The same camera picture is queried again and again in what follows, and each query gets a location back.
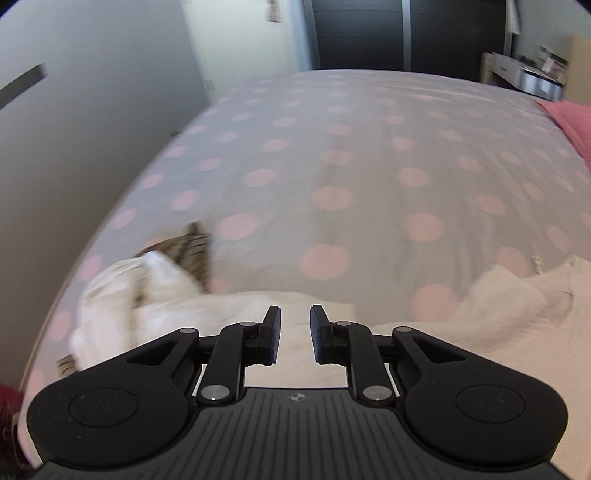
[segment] bed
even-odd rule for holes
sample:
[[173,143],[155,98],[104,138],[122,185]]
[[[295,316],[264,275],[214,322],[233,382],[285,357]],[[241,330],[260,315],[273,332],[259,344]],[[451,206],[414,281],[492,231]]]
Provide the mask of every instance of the bed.
[[358,70],[235,89],[158,155],[89,244],[42,331],[24,411],[58,379],[85,285],[195,220],[213,234],[214,293],[307,293],[354,304],[368,326],[445,322],[495,263],[525,277],[570,253],[591,260],[591,176],[532,100]]

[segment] wardrobe door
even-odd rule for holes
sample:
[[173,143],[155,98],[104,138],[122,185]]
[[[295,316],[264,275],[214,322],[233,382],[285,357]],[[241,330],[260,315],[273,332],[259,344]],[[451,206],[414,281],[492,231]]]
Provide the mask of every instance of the wardrobe door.
[[506,0],[410,0],[412,71],[477,82],[484,52],[503,53]]
[[401,0],[310,2],[321,69],[402,70]]

